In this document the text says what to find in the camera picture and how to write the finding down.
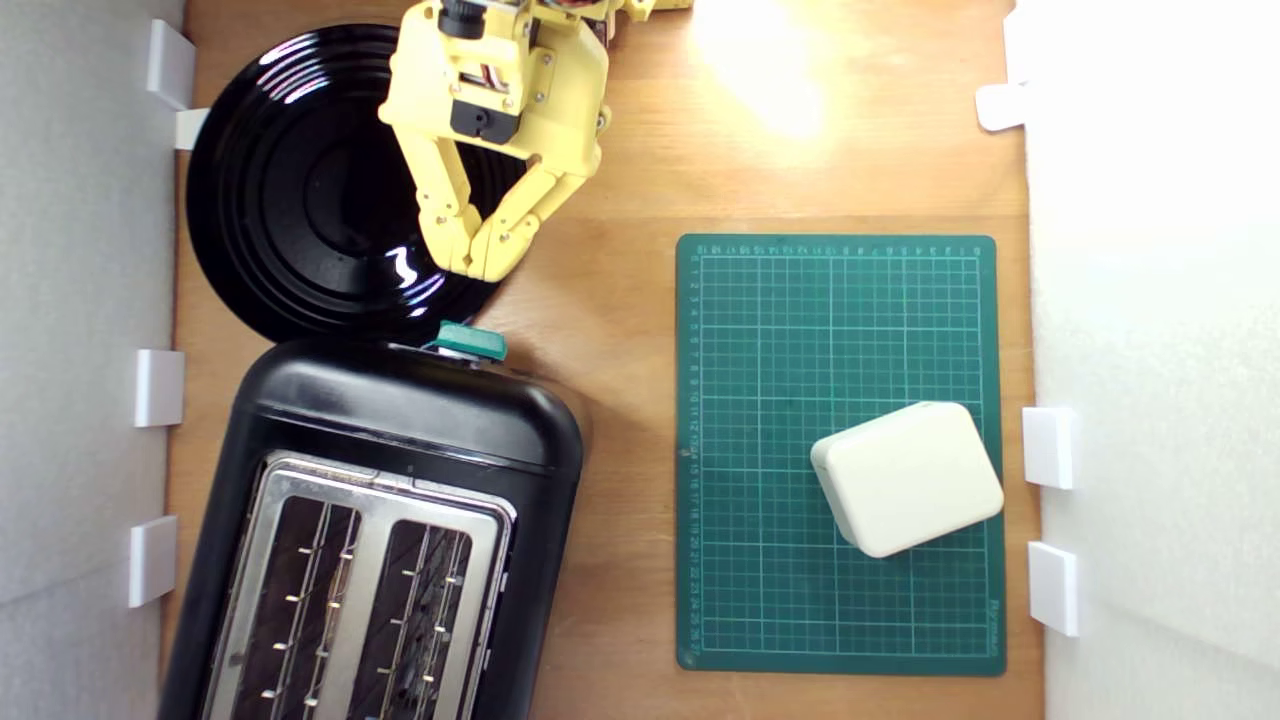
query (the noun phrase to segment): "black plate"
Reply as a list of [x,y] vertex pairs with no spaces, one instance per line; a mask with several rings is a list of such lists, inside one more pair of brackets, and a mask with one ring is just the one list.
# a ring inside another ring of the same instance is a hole
[[[219,297],[275,342],[321,334],[433,340],[495,284],[442,272],[413,179],[378,119],[398,31],[337,26],[266,51],[210,109],[191,158],[187,219]],[[522,160],[460,145],[488,217]]]

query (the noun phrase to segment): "wooden surface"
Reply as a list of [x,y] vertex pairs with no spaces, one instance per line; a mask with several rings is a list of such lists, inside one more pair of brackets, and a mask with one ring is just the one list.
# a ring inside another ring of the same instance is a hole
[[[623,27],[604,167],[534,243],[484,314],[517,360],[584,392],[596,438],[579,493],[534,716],[540,719],[1033,719],[1041,629],[1021,479],[1032,401],[1027,188],[1020,133],[987,136],[973,91],[1004,79],[1011,0],[699,0]],[[293,33],[394,23],[407,3],[191,0],[196,99]],[[675,660],[673,251],[686,232],[989,233],[1000,249],[1009,543],[1009,673],[923,679],[686,673]],[[232,395],[266,342],[212,295],[179,238],[177,345],[186,421],[169,510],[179,587]],[[172,638],[179,597],[166,603]]]

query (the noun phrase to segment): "grid lines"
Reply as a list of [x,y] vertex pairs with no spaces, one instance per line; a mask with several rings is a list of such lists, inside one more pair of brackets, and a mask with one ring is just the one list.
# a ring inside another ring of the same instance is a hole
[[818,438],[933,400],[1000,468],[991,240],[690,236],[680,313],[681,662],[1001,671],[1001,518],[873,560],[809,465]]

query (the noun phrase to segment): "toaster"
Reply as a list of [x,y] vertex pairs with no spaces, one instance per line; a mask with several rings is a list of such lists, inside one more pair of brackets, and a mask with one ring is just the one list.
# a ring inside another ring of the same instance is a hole
[[163,720],[527,715],[586,415],[471,337],[294,341],[251,368]]

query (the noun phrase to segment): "yellow robotic arm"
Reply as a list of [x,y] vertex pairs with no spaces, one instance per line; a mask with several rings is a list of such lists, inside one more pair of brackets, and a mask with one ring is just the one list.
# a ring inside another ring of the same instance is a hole
[[[379,115],[417,186],[419,223],[442,269],[497,282],[600,164],[609,59],[586,20],[645,20],[686,0],[426,0],[410,8]],[[481,219],[457,143],[527,161]]]

